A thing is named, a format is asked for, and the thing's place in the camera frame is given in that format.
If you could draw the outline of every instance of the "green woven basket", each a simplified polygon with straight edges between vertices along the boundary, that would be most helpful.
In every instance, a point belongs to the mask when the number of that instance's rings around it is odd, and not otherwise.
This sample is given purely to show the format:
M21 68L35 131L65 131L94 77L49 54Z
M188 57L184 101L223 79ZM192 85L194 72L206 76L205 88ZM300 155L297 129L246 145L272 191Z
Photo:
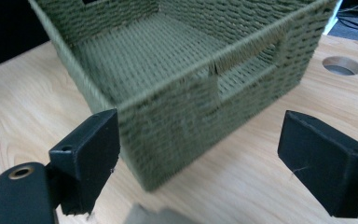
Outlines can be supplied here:
M153 190L301 79L335 0L30 0Z

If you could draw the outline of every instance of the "light wood surface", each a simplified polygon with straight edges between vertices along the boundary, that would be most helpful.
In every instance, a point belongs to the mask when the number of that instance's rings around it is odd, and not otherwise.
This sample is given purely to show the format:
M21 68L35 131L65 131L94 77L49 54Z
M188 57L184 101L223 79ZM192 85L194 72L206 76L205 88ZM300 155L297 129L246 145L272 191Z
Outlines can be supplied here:
M330 217L277 156L287 109L358 140L358 75L322 67L336 55L358 62L358 42L324 36L299 86L156 192L143 192L119 161L92 216L60 215L61 223L122 223L134 203L169 206L201 223L358 223ZM0 174L27 161L48 163L48 151L89 115L50 43L1 64Z

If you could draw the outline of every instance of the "dark background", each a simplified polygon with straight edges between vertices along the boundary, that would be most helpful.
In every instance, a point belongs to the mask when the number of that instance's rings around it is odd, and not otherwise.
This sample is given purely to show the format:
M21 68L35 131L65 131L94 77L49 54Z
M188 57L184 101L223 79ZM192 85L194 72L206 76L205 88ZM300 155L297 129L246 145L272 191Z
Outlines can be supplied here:
M358 5L358 0L344 0L341 8L353 5ZM46 41L48 37L27 0L0 0L0 63Z

